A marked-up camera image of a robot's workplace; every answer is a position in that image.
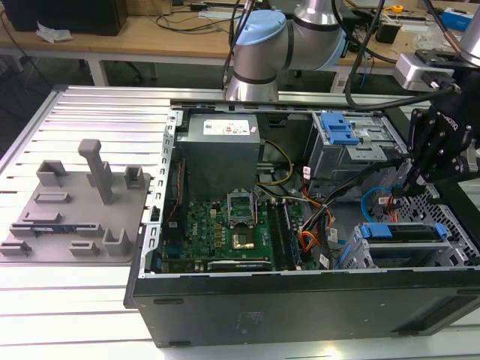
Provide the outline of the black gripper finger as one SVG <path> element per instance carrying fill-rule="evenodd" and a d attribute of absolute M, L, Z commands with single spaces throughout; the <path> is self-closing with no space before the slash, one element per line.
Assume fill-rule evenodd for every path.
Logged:
<path fill-rule="evenodd" d="M 417 181 L 428 168 L 432 118 L 427 110 L 415 109 L 412 112 L 407 150 L 409 153 L 410 168 L 403 180 L 404 193 L 416 193 L 419 185 Z"/>
<path fill-rule="evenodd" d="M 421 194 L 428 184 L 443 180 L 458 180 L 471 174 L 467 159 L 446 155 L 443 149 L 409 149 L 410 168 L 407 172 L 407 193 Z"/>

